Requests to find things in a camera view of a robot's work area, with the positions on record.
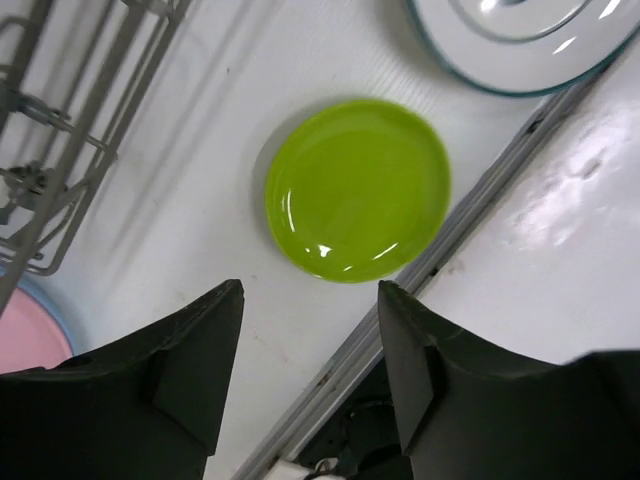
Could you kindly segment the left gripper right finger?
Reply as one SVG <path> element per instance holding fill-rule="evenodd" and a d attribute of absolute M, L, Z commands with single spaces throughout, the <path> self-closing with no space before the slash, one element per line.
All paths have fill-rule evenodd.
<path fill-rule="evenodd" d="M 403 453 L 417 479 L 635 479 L 639 354 L 563 365 L 500 347 L 378 287 L 378 321 Z"/>

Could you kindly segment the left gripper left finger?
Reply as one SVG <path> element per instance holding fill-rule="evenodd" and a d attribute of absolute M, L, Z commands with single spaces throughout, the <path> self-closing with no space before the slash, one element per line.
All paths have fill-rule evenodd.
<path fill-rule="evenodd" d="M 117 341 L 1 378 L 5 479 L 200 479 L 244 310 L 229 279 Z"/>

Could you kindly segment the green plastic plate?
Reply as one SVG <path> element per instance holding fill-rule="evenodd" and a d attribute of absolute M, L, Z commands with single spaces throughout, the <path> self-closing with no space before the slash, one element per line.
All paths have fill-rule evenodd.
<path fill-rule="evenodd" d="M 439 132 L 388 100 L 339 102 L 310 115 L 274 152 L 264 211 L 282 255 L 338 283 L 386 277 L 436 238 L 452 196 Z"/>

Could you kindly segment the white plate with grey pattern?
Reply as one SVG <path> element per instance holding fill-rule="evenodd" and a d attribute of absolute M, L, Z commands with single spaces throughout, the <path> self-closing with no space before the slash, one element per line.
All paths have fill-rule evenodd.
<path fill-rule="evenodd" d="M 463 82 L 547 95 L 598 72 L 639 32 L 636 1 L 410 1 L 421 40 Z"/>

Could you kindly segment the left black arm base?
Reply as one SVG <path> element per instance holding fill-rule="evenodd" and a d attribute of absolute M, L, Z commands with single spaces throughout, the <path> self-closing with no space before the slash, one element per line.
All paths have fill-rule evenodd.
<path fill-rule="evenodd" d="M 380 360 L 295 458 L 310 479 L 406 480 L 386 362 Z"/>

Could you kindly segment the aluminium rail across table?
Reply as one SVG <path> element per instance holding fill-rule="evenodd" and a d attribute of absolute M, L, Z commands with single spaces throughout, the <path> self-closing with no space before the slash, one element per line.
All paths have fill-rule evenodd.
<path fill-rule="evenodd" d="M 597 74 L 542 102 L 469 193 L 455 206 L 432 244 L 395 278 L 401 288 L 413 296 L 424 290 L 474 231 L 490 207 L 495 205 L 601 78 Z M 295 458 L 382 357 L 377 308 L 372 307 L 234 477 L 262 479 L 277 461 Z"/>

